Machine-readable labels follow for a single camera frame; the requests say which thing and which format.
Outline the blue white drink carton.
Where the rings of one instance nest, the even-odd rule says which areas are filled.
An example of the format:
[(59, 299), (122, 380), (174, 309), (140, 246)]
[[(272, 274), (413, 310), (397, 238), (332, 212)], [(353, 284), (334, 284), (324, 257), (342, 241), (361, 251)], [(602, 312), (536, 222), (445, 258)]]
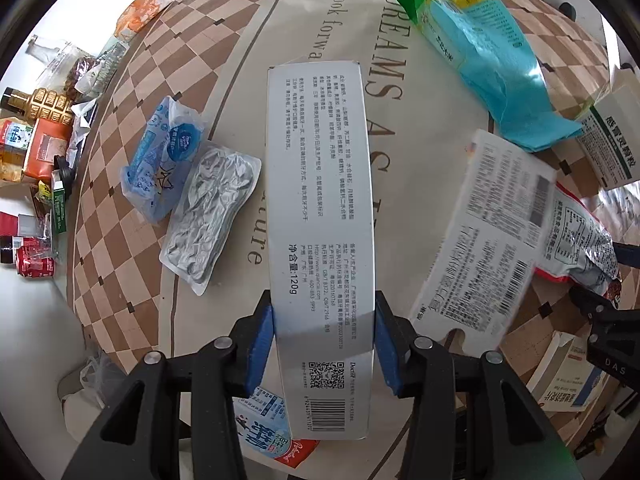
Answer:
[(284, 400), (262, 387), (234, 398), (233, 409), (240, 442), (276, 462), (297, 468), (318, 448), (318, 440), (292, 437)]

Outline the teal green snack bag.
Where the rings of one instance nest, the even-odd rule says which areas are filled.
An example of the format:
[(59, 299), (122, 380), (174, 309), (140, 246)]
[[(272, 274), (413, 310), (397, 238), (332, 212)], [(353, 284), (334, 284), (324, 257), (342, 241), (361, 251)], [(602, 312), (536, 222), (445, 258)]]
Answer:
[(582, 132), (556, 114), (533, 49), (501, 0), (397, 0), (506, 140), (535, 153)]

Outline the long white toothpaste box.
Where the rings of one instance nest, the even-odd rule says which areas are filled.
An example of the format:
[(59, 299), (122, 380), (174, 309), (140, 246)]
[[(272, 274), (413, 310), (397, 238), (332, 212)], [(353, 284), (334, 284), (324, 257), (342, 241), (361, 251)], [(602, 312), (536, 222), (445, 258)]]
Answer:
[(369, 430), (375, 256), (360, 66), (283, 64), (268, 74), (270, 295), (293, 437)]

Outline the white blue small box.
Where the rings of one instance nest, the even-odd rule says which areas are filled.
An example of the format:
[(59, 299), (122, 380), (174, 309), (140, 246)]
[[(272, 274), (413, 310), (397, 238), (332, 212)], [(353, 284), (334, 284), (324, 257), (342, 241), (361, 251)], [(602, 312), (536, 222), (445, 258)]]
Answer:
[(527, 388), (548, 413), (579, 413), (602, 391), (605, 374), (587, 361), (587, 339), (554, 332)]

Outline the red silver snack bag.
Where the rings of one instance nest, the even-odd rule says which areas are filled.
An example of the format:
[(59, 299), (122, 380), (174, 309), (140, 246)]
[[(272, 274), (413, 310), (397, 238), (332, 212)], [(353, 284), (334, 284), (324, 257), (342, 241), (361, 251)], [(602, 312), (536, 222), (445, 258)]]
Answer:
[(552, 206), (536, 273), (555, 283), (573, 281), (604, 296), (620, 275), (611, 234), (560, 182), (555, 183)]

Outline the white green medicine box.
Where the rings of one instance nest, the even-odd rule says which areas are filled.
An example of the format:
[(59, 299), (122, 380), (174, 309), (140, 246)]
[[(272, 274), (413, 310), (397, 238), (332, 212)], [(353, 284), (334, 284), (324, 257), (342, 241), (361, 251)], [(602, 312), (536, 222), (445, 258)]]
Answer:
[(606, 190), (639, 180), (639, 88), (622, 84), (580, 118), (577, 142)]

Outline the green small box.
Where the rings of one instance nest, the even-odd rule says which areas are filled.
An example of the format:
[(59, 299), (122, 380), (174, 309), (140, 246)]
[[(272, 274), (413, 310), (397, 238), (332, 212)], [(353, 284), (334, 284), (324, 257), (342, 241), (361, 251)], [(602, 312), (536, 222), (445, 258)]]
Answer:
[(63, 182), (57, 177), (52, 176), (52, 219), (53, 227), (56, 234), (66, 232), (66, 195)]

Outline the blue white plastic wrapper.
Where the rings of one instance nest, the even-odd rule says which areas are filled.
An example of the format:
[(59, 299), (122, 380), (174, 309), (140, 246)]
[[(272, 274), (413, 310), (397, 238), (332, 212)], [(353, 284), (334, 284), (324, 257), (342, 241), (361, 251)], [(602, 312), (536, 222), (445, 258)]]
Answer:
[(128, 166), (122, 168), (122, 194), (152, 224), (177, 205), (203, 139), (204, 122), (191, 107), (165, 96), (145, 125)]

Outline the silver crinkled foil pouch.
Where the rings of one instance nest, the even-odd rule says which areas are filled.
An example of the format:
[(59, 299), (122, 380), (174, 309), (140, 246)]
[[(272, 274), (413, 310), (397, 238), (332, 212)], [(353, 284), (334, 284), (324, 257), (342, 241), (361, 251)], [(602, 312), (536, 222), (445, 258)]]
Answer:
[(262, 161), (205, 141), (171, 213), (160, 263), (195, 295), (206, 292), (232, 223), (252, 196)]

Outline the orange box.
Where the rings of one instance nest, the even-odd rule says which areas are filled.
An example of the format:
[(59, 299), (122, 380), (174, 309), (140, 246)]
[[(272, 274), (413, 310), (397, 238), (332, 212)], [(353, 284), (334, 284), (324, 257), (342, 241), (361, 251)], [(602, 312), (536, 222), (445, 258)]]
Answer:
[(23, 169), (24, 176), (49, 181), (55, 156), (65, 156), (72, 127), (39, 118), (35, 123)]

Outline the gold patterned bottle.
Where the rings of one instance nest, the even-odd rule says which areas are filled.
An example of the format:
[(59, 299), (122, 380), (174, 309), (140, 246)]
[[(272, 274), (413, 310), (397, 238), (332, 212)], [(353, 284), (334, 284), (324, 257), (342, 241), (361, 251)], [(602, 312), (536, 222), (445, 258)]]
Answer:
[(74, 122), (74, 113), (66, 95), (46, 88), (25, 93), (6, 87), (1, 97), (1, 107), (19, 114), (28, 122), (35, 122), (40, 118), (66, 126), (71, 126)]

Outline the orange snack bag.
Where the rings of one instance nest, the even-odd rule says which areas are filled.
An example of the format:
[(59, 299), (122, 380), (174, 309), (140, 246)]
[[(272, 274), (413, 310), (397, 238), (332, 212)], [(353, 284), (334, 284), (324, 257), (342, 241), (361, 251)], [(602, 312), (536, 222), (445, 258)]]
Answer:
[(153, 18), (174, 0), (134, 0), (120, 14), (116, 22), (114, 37), (129, 42)]

